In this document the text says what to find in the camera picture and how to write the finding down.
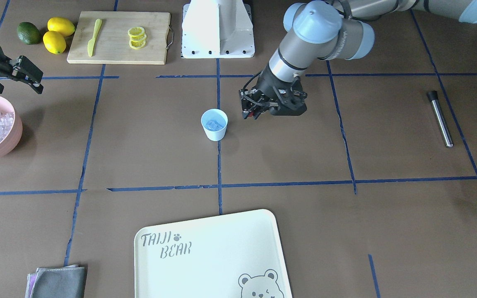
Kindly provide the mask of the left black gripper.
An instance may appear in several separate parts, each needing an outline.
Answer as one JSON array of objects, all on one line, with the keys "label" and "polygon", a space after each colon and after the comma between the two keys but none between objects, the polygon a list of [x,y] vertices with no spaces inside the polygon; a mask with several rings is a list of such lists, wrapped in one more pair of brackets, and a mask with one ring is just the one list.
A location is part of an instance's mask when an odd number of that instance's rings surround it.
[{"label": "left black gripper", "polygon": [[239,90],[244,120],[248,118],[257,120],[260,115],[270,110],[270,107],[277,105],[272,101],[274,96],[272,87],[277,79],[267,65]]}]

